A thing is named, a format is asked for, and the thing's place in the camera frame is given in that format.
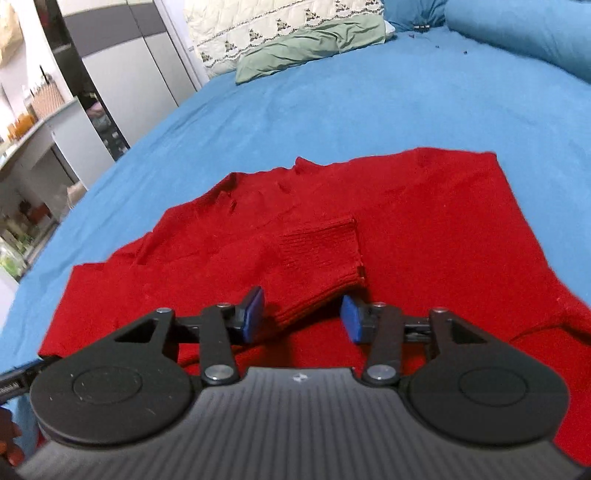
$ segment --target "metal pivot screw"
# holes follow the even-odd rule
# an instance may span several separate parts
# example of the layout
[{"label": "metal pivot screw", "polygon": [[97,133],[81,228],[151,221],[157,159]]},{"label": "metal pivot screw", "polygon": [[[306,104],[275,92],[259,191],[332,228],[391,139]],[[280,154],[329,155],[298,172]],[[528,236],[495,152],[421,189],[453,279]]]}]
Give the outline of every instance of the metal pivot screw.
[{"label": "metal pivot screw", "polygon": [[367,374],[374,380],[390,380],[396,377],[396,369],[389,365],[372,365],[367,369]]},{"label": "metal pivot screw", "polygon": [[234,374],[230,365],[217,364],[205,369],[205,376],[211,380],[227,380]]}]

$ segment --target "blue bed sheet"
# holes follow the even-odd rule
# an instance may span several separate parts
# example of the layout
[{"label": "blue bed sheet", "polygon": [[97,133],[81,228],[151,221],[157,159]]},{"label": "blue bed sheet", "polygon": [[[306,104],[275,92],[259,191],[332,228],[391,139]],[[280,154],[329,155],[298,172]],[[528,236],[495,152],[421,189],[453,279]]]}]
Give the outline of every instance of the blue bed sheet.
[{"label": "blue bed sheet", "polygon": [[[58,229],[18,290],[0,371],[35,357],[72,266],[107,259],[228,172],[289,167],[299,155],[328,164],[418,146],[496,152],[550,265],[590,304],[590,125],[590,84],[446,27],[241,86],[233,74],[215,78]],[[32,424],[26,399],[13,408]]]}]

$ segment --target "green pillowcase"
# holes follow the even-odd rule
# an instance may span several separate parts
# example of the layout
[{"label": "green pillowcase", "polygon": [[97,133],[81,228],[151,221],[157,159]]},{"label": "green pillowcase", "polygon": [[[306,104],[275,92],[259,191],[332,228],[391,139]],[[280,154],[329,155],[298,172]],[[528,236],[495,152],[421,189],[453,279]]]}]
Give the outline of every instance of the green pillowcase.
[{"label": "green pillowcase", "polygon": [[236,83],[273,75],[310,60],[331,57],[386,40],[384,19],[376,14],[335,18],[316,27],[300,28],[246,53],[236,68]]}]

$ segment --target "blue pillow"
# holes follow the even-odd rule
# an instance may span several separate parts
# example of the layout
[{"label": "blue pillow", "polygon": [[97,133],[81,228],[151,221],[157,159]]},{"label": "blue pillow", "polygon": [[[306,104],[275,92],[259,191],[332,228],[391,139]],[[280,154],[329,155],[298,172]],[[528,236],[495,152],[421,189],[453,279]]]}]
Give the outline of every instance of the blue pillow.
[{"label": "blue pillow", "polygon": [[384,20],[399,32],[415,25],[441,27],[445,23],[447,0],[384,0]]},{"label": "blue pillow", "polygon": [[451,30],[563,68],[591,82],[591,3],[573,0],[449,0]]}]

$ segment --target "ribbed cuff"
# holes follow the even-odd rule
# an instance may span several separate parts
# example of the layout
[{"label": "ribbed cuff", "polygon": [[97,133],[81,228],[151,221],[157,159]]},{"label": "ribbed cuff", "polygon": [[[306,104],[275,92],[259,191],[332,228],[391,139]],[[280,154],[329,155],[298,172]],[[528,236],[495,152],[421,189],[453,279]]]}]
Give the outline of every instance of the ribbed cuff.
[{"label": "ribbed cuff", "polygon": [[352,217],[291,231],[281,236],[279,247],[290,299],[275,315],[279,325],[291,323],[365,282]]}]

